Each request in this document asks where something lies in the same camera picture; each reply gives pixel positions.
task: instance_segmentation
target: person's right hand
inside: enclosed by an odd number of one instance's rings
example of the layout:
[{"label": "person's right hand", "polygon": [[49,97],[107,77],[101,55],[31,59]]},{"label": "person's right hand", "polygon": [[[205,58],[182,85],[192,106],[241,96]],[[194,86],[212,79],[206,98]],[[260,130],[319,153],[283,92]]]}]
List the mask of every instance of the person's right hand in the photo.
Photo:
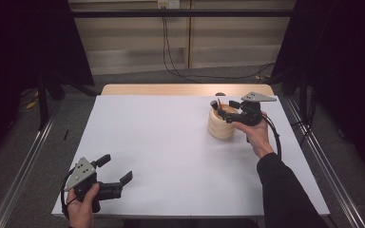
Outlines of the person's right hand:
[{"label": "person's right hand", "polygon": [[254,152],[261,159],[263,156],[273,153],[274,149],[269,143],[268,123],[262,120],[258,125],[248,126],[239,122],[232,122],[232,125],[247,135],[248,141],[253,146]]}]

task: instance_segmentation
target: black curtain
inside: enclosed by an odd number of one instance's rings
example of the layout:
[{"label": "black curtain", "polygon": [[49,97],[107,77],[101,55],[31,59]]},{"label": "black curtain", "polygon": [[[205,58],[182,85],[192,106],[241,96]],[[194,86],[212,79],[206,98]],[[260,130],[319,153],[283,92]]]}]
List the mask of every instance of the black curtain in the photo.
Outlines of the black curtain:
[{"label": "black curtain", "polygon": [[305,81],[365,161],[365,0],[297,0],[272,78]]},{"label": "black curtain", "polygon": [[93,85],[67,0],[0,0],[0,139],[41,75],[51,86]]}]

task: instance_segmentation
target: white tabletop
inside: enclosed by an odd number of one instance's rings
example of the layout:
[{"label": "white tabletop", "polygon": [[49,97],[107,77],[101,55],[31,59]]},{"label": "white tabletop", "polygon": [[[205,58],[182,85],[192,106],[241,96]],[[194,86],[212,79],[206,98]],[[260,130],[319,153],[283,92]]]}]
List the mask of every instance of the white tabletop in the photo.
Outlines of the white tabletop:
[{"label": "white tabletop", "polygon": [[[236,131],[228,141],[207,132],[207,96],[99,96],[73,165],[110,154],[98,181],[134,178],[120,199],[101,201],[99,214],[120,218],[232,218],[263,215],[258,158]],[[224,103],[240,97],[222,97]],[[282,159],[321,215],[329,214],[279,101],[261,103],[280,134]],[[270,132],[270,142],[275,139]],[[53,215],[62,216],[57,200]]]}]

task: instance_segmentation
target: black cable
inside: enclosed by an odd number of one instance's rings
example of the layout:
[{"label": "black cable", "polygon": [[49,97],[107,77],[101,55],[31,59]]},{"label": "black cable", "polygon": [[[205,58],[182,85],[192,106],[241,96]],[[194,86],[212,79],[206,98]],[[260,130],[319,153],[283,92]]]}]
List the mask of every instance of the black cable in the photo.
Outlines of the black cable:
[{"label": "black cable", "polygon": [[[165,62],[165,44],[167,44],[167,49],[168,49],[168,56],[171,62],[171,65],[173,66],[173,69],[175,72],[172,72],[166,62]],[[174,66],[173,63],[173,58],[171,57],[171,51],[170,51],[170,45],[169,45],[169,41],[168,41],[168,27],[167,27],[167,19],[165,17],[163,17],[163,62],[164,62],[164,66],[167,69],[167,71],[175,76],[184,78],[185,80],[189,80],[191,82],[197,83],[197,84],[201,84],[201,82],[192,80],[192,79],[188,79],[187,77],[196,77],[196,78],[214,78],[214,79],[244,79],[244,78],[250,78],[250,77],[254,77],[258,74],[261,74],[265,69],[267,69],[269,66],[273,66],[275,63],[269,63],[269,64],[264,64],[259,66],[259,71],[257,71],[254,74],[250,74],[250,75],[245,75],[245,76],[240,76],[240,77],[220,77],[220,76],[208,76],[208,75],[196,75],[196,74],[189,74],[189,75],[182,75]]]},{"label": "black cable", "polygon": [[259,79],[257,81],[257,84],[260,84],[260,67],[259,67]]},{"label": "black cable", "polygon": [[[176,71],[176,73],[173,72],[173,71],[171,71],[168,68],[167,63],[165,62],[165,44],[167,44],[168,56],[170,58],[171,65],[173,66],[173,68]],[[164,62],[164,66],[167,69],[167,71],[169,73],[171,73],[172,75],[178,76],[180,78],[183,78],[185,80],[188,80],[188,81],[191,81],[191,82],[194,82],[194,83],[197,83],[197,84],[200,84],[201,83],[201,82],[198,82],[198,81],[195,81],[195,80],[192,80],[192,79],[188,79],[188,78],[183,77],[181,75],[181,73],[174,67],[173,59],[171,58],[170,45],[169,45],[169,42],[168,42],[168,28],[167,28],[167,20],[165,19],[165,17],[163,17],[163,62]]]},{"label": "black cable", "polygon": [[272,132],[274,133],[275,141],[277,143],[277,154],[278,154],[278,158],[281,160],[282,159],[282,152],[281,152],[280,139],[279,139],[279,134],[277,132],[277,129],[275,128],[274,123],[272,122],[272,120],[268,116],[262,114],[262,118],[268,123],[268,125],[272,129]]},{"label": "black cable", "polygon": [[67,206],[68,205],[70,205],[73,201],[75,201],[76,199],[78,199],[78,197],[75,197],[75,198],[73,198],[71,201],[69,201],[68,203],[67,203]]},{"label": "black cable", "polygon": [[71,170],[69,170],[69,172],[67,172],[67,175],[64,177],[64,179],[61,182],[61,204],[62,204],[62,213],[64,213],[65,217],[67,217],[67,219],[69,219],[69,212],[67,211],[67,204],[65,203],[65,184],[67,184],[67,179],[70,177],[70,175],[72,175],[73,170],[75,168],[72,168]]},{"label": "black cable", "polygon": [[[268,68],[269,66],[272,66],[274,64],[275,63],[264,64],[264,65],[261,65],[261,67],[267,66],[266,68]],[[185,77],[214,78],[214,79],[244,79],[244,78],[251,78],[251,77],[257,76],[258,74],[262,73],[266,68],[259,70],[253,74],[240,76],[240,77],[222,77],[222,76],[208,76],[208,75],[196,75],[196,74],[185,75]]]},{"label": "black cable", "polygon": [[288,75],[291,75],[292,71],[295,70],[295,69],[296,68],[293,67],[293,66],[292,67],[287,67],[282,72],[275,75],[274,77],[271,77],[268,80],[266,80],[264,83],[267,84],[267,85],[278,84],[278,83],[282,82],[285,77],[288,77]]}]

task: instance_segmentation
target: black clothing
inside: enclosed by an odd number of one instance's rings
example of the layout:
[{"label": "black clothing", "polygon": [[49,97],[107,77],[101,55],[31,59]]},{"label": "black clothing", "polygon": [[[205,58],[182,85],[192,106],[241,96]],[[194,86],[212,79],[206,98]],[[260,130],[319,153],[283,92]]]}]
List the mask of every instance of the black clothing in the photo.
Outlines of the black clothing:
[{"label": "black clothing", "polygon": [[257,170],[267,228],[328,228],[293,171],[277,154],[265,155],[259,160]]}]

